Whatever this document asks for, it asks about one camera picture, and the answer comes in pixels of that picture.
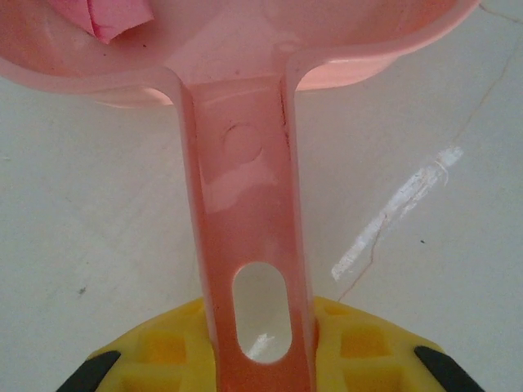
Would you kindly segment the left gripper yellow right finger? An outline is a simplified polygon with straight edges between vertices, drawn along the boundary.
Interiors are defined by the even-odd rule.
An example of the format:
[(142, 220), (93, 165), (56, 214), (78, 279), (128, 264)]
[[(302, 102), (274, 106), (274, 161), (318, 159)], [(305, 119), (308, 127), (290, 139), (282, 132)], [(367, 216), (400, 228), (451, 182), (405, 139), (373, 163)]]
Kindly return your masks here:
[(383, 318), (317, 296), (318, 391), (479, 391), (436, 343)]

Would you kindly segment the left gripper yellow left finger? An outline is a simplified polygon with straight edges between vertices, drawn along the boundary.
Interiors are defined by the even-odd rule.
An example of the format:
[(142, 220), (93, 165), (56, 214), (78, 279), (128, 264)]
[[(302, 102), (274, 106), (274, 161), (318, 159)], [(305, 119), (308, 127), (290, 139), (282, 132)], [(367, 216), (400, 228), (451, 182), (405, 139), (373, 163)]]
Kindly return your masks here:
[(94, 351), (60, 391), (215, 391), (203, 300), (160, 314)]

